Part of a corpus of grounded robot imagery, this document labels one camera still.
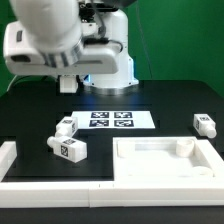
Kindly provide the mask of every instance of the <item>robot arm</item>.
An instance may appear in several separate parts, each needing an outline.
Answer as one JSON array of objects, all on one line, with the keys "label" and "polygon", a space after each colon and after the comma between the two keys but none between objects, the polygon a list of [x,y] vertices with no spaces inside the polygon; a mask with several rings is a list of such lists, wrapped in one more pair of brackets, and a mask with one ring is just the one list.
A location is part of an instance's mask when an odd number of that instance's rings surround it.
[{"label": "robot arm", "polygon": [[[113,5],[127,6],[133,1],[116,0]],[[136,83],[127,51],[127,18],[120,10],[104,8],[102,1],[94,1],[107,28],[102,39],[98,32],[102,24],[94,15],[91,0],[10,0],[10,3],[19,20],[8,25],[4,39],[4,57],[12,73],[62,79],[93,74],[91,84],[85,85],[108,89]],[[74,91],[65,88],[61,91],[75,92],[76,87]]]}]

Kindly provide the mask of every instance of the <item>marker sheet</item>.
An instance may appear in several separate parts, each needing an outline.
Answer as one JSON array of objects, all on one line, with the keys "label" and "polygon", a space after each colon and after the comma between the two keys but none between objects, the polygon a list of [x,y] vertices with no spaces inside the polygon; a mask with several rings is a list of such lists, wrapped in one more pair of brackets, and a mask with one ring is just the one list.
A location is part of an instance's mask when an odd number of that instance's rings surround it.
[{"label": "marker sheet", "polygon": [[79,129],[118,128],[154,129],[149,111],[75,111]]}]

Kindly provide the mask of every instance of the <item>green screen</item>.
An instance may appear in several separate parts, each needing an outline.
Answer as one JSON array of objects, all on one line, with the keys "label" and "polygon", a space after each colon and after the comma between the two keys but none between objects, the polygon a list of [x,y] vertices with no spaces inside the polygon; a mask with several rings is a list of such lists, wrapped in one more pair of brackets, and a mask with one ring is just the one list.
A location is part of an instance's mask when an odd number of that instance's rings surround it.
[{"label": "green screen", "polygon": [[[138,79],[200,80],[224,96],[223,0],[139,0],[125,12]],[[14,20],[8,1],[1,1],[1,43]],[[0,44],[0,95],[13,77],[2,54]]]}]

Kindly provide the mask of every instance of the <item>black marker on block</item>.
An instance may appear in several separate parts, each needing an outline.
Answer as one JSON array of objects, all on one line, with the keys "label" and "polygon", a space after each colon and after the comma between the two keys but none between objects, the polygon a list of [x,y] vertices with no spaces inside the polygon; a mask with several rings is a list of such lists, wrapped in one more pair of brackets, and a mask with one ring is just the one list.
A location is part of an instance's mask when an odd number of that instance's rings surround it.
[{"label": "black marker on block", "polygon": [[217,135],[216,124],[207,114],[195,114],[193,126],[200,136],[215,138]]}]

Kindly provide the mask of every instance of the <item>black table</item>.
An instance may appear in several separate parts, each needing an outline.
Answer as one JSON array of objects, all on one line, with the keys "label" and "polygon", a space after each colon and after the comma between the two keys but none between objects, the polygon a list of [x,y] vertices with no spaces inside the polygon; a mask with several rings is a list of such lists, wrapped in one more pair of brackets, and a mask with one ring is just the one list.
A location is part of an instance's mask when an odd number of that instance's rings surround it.
[{"label": "black table", "polygon": [[[73,164],[46,145],[56,124],[73,111],[149,110],[156,129],[79,130],[88,144],[88,159]],[[216,122],[210,140],[224,152],[224,100],[198,81],[143,81],[122,96],[59,94],[53,82],[26,82],[0,98],[0,145],[16,140],[17,159],[4,182],[113,180],[113,137],[196,136],[193,115],[207,113]],[[0,209],[1,223],[222,223],[224,207]]]}]

